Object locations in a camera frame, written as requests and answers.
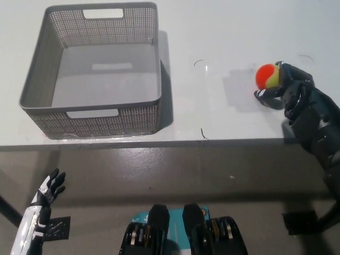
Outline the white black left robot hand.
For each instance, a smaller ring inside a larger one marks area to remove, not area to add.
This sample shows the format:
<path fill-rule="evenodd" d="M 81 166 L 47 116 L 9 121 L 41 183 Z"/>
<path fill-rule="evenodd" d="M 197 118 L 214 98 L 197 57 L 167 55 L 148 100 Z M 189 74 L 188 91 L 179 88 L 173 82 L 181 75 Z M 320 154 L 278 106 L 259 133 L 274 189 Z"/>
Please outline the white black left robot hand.
<path fill-rule="evenodd" d="M 11 254 L 42 254 L 51 204 L 65 190 L 66 173 L 56 168 L 42 182 L 21 219 Z"/>

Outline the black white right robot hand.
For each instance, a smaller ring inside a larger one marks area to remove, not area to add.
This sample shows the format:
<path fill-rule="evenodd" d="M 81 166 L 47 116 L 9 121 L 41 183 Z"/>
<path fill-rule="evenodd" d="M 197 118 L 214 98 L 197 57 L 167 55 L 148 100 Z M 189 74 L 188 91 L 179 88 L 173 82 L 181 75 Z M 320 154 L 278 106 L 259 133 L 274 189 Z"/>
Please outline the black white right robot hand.
<path fill-rule="evenodd" d="M 278 67 L 278 86 L 255 91 L 254 96 L 260 103 L 280 98 L 284 116 L 292 123 L 311 107 L 323 122 L 339 124 L 339 107 L 315 86 L 311 74 L 283 61 L 275 65 Z"/>

